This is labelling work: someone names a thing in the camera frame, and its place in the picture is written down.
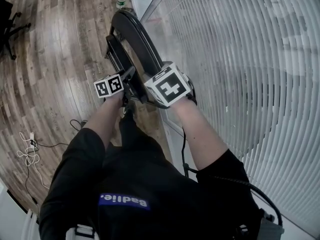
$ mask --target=forearm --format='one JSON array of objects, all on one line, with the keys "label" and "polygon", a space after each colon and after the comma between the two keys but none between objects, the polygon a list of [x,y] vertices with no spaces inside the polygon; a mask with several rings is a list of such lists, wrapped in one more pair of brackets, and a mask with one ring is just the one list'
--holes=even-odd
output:
[{"label": "forearm", "polygon": [[228,150],[193,101],[182,98],[171,107],[182,122],[198,170],[211,165]]},{"label": "forearm", "polygon": [[107,149],[108,144],[110,143],[119,108],[122,105],[122,98],[122,92],[107,98],[83,127],[89,128],[98,134],[105,149]]}]

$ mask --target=power strip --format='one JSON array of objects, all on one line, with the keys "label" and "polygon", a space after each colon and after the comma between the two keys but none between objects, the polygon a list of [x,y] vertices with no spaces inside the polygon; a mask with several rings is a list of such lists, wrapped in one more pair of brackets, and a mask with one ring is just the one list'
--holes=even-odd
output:
[{"label": "power strip", "polygon": [[[35,133],[34,132],[30,132],[30,140],[35,140]],[[30,142],[30,146],[31,146],[31,148],[36,148],[36,146],[35,145],[33,145],[33,142],[31,141]]]}]

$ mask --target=blue logo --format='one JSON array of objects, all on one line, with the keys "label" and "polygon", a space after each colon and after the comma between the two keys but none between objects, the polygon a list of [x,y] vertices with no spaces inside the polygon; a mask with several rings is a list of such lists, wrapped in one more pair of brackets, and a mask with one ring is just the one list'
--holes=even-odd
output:
[{"label": "blue logo", "polygon": [[102,193],[100,194],[99,206],[132,206],[150,211],[146,200],[124,194]]}]

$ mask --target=person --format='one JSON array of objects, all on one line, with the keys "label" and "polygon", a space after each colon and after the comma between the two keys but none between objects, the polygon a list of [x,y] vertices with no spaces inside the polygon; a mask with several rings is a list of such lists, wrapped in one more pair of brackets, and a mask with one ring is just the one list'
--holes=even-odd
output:
[{"label": "person", "polygon": [[195,103],[184,97],[171,107],[182,122],[198,182],[182,175],[137,127],[132,102],[119,123],[122,147],[112,145],[123,95],[107,98],[64,152],[41,206],[42,240],[65,239],[83,218],[101,240],[232,239],[237,227],[257,223],[251,191],[212,177],[248,182],[243,163]]}]

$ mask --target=black shirt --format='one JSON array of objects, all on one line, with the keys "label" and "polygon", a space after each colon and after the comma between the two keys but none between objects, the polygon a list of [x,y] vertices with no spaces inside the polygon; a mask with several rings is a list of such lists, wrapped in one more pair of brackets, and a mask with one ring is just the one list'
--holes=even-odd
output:
[{"label": "black shirt", "polygon": [[65,239],[88,219],[106,239],[231,239],[258,214],[248,188],[212,176],[247,181],[229,150],[199,171],[198,183],[163,156],[147,151],[105,156],[100,137],[84,128],[63,154],[41,207],[42,240]]}]

